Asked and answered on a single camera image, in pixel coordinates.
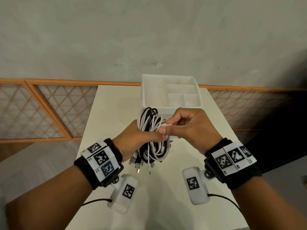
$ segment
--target person's right hand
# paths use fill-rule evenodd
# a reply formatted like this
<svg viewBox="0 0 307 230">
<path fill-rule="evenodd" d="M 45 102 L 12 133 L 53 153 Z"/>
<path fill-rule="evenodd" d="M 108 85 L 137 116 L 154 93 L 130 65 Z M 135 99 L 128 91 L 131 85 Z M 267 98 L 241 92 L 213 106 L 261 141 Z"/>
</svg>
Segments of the person's right hand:
<svg viewBox="0 0 307 230">
<path fill-rule="evenodd" d="M 201 154 L 223 139 L 202 109 L 178 108 L 165 123 L 172 125 L 160 127 L 159 133 L 184 138 Z"/>
</svg>

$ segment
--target forearm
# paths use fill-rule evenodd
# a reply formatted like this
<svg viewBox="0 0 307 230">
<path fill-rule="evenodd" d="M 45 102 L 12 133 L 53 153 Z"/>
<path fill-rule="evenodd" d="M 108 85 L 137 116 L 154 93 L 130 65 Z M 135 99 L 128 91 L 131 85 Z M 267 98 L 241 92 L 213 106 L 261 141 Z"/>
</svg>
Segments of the forearm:
<svg viewBox="0 0 307 230">
<path fill-rule="evenodd" d="M 35 187 L 6 207 L 10 230 L 65 229 L 93 191 L 77 166 Z"/>
<path fill-rule="evenodd" d="M 232 194 L 251 230 L 307 229 L 305 217 L 261 177 L 253 177 Z"/>
</svg>

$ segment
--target white sensor device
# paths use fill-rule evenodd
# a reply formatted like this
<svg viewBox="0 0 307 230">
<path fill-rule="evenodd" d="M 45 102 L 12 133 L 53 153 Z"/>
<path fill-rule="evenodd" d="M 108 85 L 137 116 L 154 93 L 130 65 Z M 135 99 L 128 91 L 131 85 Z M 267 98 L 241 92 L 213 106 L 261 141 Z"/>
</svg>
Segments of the white sensor device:
<svg viewBox="0 0 307 230">
<path fill-rule="evenodd" d="M 205 177 L 205 170 L 200 170 L 198 167 L 191 167 L 182 171 L 185 185 L 187 187 L 190 200 L 193 205 L 205 204 L 210 201 L 209 192 L 206 182 L 210 181 Z"/>
<path fill-rule="evenodd" d="M 110 196 L 112 202 L 108 202 L 108 208 L 111 208 L 121 214 L 128 211 L 131 201 L 134 197 L 135 190 L 138 186 L 138 180 L 131 174 L 118 176 L 116 183 L 111 183 L 115 188 Z"/>
</svg>

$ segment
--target white table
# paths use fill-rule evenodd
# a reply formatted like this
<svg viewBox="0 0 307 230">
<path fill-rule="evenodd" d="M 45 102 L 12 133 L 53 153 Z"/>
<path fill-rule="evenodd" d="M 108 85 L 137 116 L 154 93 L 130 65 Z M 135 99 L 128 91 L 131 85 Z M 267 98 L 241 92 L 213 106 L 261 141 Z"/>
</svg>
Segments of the white table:
<svg viewBox="0 0 307 230">
<path fill-rule="evenodd" d="M 201 88 L 203 109 L 215 128 L 223 137 L 238 140 L 220 109 L 205 88 Z M 142 107 L 141 87 L 108 86 L 98 87 L 93 107 L 87 122 L 80 151 L 97 140 L 114 138 L 132 120 L 136 119 Z M 190 202 L 182 177 L 182 170 L 191 166 L 204 169 L 204 156 L 184 139 L 174 140 L 165 161 L 156 163 L 151 175 L 147 167 L 137 174 L 134 165 L 123 163 L 121 174 L 132 174 L 139 185 L 128 212 L 121 215 L 99 201 L 82 207 L 67 230 L 98 229 L 214 229 L 230 230 L 247 227 L 238 209 L 229 201 L 211 197 L 208 204 L 194 206 Z M 217 179 L 207 183 L 210 193 L 224 195 L 234 200 L 230 190 Z M 112 186 L 99 187 L 87 201 L 109 198 Z"/>
</svg>

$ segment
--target orange metal frame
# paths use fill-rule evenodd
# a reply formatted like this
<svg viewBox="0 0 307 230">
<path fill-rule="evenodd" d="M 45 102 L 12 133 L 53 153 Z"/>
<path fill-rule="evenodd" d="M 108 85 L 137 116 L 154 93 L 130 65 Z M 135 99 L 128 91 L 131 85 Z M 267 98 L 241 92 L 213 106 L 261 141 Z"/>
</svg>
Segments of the orange metal frame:
<svg viewBox="0 0 307 230">
<path fill-rule="evenodd" d="M 139 82 L 115 82 L 115 81 L 75 81 L 75 80 L 48 80 L 48 79 L 5 79 L 0 78 L 0 84 L 22 84 L 31 94 L 40 108 L 46 112 L 48 117 L 64 134 L 63 138 L 44 138 L 44 139 L 10 139 L 0 140 L 0 143 L 26 143 L 41 141 L 60 141 L 60 140 L 81 140 L 82 137 L 72 137 L 62 120 L 53 110 L 37 85 L 71 85 L 71 86 L 98 86 L 98 85 L 128 85 L 141 86 Z M 254 92 L 294 92 L 306 91 L 305 89 L 277 89 L 265 87 L 245 87 L 245 86 L 224 86 L 224 85 L 199 85 L 200 88 L 208 90 L 227 90 L 227 91 L 254 91 Z M 235 129 L 234 131 L 260 131 L 253 129 Z"/>
</svg>

